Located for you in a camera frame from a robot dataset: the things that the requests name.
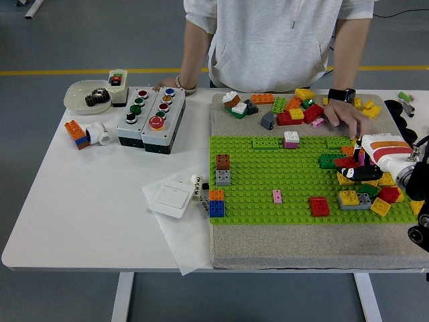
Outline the person's left hand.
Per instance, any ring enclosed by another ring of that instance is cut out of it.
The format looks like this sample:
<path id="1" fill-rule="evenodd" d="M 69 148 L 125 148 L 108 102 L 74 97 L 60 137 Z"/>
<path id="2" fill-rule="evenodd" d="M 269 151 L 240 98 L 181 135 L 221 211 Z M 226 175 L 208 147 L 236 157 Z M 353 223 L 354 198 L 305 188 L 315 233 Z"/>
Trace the person's left hand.
<path id="1" fill-rule="evenodd" d="M 351 140 L 371 132 L 371 120 L 350 103 L 331 99 L 324 107 L 324 115 L 334 127 L 346 124 Z"/>

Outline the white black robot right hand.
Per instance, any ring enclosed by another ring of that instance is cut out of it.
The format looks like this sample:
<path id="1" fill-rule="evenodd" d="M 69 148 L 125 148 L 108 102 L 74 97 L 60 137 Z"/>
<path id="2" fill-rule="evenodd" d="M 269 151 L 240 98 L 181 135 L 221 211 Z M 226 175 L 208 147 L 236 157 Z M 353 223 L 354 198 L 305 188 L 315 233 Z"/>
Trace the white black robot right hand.
<path id="1" fill-rule="evenodd" d="M 410 160 L 412 152 L 413 149 L 400 135 L 363 135 L 356 141 L 351 158 L 355 162 L 353 165 L 345 165 L 349 158 L 339 158 L 334 162 L 337 171 L 351 181 L 378 180 L 388 172 L 396 184 L 404 186 L 416 165 Z"/>

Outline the person's right hand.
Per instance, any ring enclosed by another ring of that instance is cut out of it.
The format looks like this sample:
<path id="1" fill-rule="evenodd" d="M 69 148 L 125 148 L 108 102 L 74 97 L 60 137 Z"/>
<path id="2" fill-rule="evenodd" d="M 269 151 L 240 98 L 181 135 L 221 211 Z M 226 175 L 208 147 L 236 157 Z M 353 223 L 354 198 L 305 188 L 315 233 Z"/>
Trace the person's right hand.
<path id="1" fill-rule="evenodd" d="M 156 86 L 152 89 L 154 91 L 159 91 L 162 87 L 170 87 L 170 88 L 180 88 L 180 85 L 177 85 L 176 79 L 173 77 L 165 78 L 161 80 Z"/>

